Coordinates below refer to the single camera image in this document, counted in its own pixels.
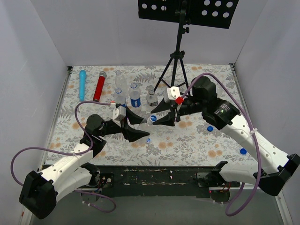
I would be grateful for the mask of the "clear Pocari bottle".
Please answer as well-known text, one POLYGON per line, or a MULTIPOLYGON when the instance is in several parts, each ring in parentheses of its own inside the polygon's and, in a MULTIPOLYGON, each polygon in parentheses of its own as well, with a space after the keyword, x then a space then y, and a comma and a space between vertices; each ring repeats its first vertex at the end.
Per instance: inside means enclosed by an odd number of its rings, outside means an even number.
POLYGON ((144 136, 144 137, 138 139, 137 141, 132 142, 132 144, 138 145, 138 146, 146 144, 146 142, 149 139, 150 134, 151 134, 151 125, 148 122, 148 120, 143 119, 142 122, 139 125, 135 125, 135 129, 147 132, 149 134, 147 136, 144 136))

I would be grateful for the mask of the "blue Pocari Sweat cap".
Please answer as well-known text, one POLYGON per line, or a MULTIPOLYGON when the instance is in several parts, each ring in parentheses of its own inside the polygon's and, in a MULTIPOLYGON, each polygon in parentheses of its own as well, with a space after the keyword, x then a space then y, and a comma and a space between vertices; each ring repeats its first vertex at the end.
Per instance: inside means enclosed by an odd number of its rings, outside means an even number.
POLYGON ((150 118, 149 118, 149 120, 151 122, 155 122, 157 120, 157 117, 155 115, 151 115, 150 118))

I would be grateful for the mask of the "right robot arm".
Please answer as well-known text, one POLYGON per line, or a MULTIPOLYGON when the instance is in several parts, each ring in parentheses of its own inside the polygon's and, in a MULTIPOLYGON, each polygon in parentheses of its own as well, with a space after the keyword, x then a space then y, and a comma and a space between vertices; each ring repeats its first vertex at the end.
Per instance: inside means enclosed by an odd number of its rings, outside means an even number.
POLYGON ((297 154, 287 154, 267 139, 246 120, 241 110, 229 101, 218 98, 216 85, 208 77, 194 78, 192 95, 184 97, 178 87, 165 89, 163 100, 151 113, 168 110, 156 125, 174 126, 181 116, 201 113, 203 119, 231 137, 261 165, 239 166, 227 161, 218 163, 208 174, 200 178, 203 186, 223 186, 227 182, 255 184, 265 193, 277 196, 300 165, 297 154))

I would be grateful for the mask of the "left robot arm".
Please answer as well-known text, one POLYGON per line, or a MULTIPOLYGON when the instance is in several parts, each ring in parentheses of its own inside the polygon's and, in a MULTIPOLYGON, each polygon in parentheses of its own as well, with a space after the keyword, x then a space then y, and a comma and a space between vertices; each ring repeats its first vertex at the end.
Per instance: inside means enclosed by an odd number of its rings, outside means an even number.
POLYGON ((100 170, 90 163, 104 148, 105 135, 123 134, 129 142, 149 135, 136 130, 132 125, 140 124, 144 118, 127 107, 114 109, 112 119, 105 121, 93 114, 87 118, 86 134, 70 155, 61 158, 40 172, 31 171, 25 178, 19 202, 37 218, 46 218, 63 197, 81 186, 96 187, 100 181, 100 170))

